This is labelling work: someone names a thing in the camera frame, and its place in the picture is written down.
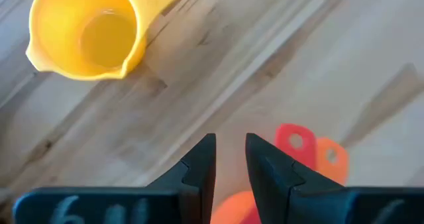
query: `hole in tag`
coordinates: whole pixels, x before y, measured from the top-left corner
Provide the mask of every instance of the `hole in tag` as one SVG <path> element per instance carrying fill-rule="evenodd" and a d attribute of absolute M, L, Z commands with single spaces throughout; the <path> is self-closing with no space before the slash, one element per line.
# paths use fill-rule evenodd
<path fill-rule="evenodd" d="M 298 134 L 292 134 L 292 135 L 290 135 L 289 141 L 290 141 L 290 145 L 293 148 L 299 149 L 299 148 L 301 148 L 303 146 L 303 139 Z"/>
<path fill-rule="evenodd" d="M 326 159 L 331 163 L 335 164 L 337 162 L 337 153 L 333 148 L 329 148 L 325 153 Z"/>

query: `red tag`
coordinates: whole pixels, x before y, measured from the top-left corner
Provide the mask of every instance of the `red tag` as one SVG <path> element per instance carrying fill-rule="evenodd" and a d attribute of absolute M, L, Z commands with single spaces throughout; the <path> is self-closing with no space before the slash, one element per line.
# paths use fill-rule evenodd
<path fill-rule="evenodd" d="M 302 145 L 299 148 L 293 147 L 290 143 L 292 135 L 299 135 L 302 138 Z M 276 146 L 298 162 L 315 170 L 316 140 L 309 129 L 294 124 L 281 125 L 276 133 Z"/>

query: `light wood surface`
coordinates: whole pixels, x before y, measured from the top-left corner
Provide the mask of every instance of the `light wood surface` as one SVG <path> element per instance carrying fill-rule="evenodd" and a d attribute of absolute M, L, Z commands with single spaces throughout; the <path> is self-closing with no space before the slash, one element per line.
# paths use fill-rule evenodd
<path fill-rule="evenodd" d="M 180 0 L 120 81 L 35 72 L 32 0 L 0 0 L 0 187 L 144 186 L 217 133 L 215 204 L 249 189 L 244 136 L 280 123 L 350 153 L 349 185 L 424 175 L 420 0 Z"/>

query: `yellow plastic cup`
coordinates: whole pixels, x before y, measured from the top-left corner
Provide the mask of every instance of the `yellow plastic cup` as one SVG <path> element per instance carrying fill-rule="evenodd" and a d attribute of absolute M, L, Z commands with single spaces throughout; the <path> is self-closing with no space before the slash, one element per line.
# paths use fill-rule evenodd
<path fill-rule="evenodd" d="M 34 0 L 26 55 L 39 71 L 75 80 L 124 78 L 146 31 L 173 0 Z"/>

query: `black plastic part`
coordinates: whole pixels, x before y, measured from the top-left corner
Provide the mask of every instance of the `black plastic part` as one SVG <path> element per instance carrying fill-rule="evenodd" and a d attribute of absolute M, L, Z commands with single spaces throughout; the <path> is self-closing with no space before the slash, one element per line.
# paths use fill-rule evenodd
<path fill-rule="evenodd" d="M 246 159 L 263 224 L 424 223 L 423 188 L 345 188 L 254 134 Z"/>
<path fill-rule="evenodd" d="M 208 134 L 145 188 L 39 188 L 16 202 L 15 223 L 209 223 L 215 161 Z"/>

